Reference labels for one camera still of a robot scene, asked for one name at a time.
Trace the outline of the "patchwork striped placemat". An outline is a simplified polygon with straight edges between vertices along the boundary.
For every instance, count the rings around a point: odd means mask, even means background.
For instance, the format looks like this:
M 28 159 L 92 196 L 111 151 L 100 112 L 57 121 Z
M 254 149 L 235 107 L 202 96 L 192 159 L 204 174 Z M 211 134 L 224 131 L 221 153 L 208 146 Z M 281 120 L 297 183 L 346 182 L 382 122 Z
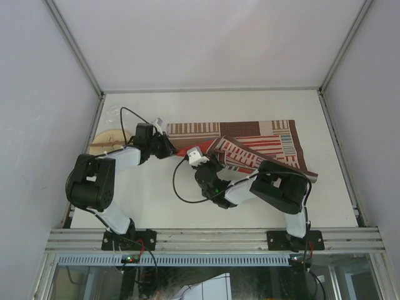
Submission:
M 294 120 L 244 122 L 169 123 L 167 135 L 178 156 L 198 147 L 203 155 L 215 154 L 226 168 L 251 173 L 272 159 L 301 171 L 311 182 L 318 174 L 308 171 Z

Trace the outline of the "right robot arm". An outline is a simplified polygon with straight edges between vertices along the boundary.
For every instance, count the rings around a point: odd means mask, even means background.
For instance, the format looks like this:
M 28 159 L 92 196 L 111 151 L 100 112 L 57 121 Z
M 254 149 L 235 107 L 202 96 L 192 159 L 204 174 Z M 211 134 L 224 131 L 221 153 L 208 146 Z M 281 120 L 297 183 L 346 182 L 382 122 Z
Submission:
M 192 165 L 202 195 L 223 209 L 235 208 L 255 198 L 284 214 L 285 238 L 292 251 L 308 250 L 309 230 L 306 203 L 311 180 L 301 172 L 265 160 L 250 175 L 235 181 L 218 177 L 222 165 L 212 159 Z

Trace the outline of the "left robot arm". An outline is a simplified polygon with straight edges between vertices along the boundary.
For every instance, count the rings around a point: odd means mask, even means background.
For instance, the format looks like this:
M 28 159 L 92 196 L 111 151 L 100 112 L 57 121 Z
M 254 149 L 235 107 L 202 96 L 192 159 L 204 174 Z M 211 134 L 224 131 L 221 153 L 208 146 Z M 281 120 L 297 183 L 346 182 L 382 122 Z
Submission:
M 136 134 L 123 145 L 101 154 L 80 154 L 66 180 L 67 200 L 76 208 L 96 216 L 124 250 L 137 242 L 134 221 L 114 200 L 117 173 L 145 163 L 150 156 L 165 159 L 178 153 L 167 134 L 155 124 L 142 122 Z

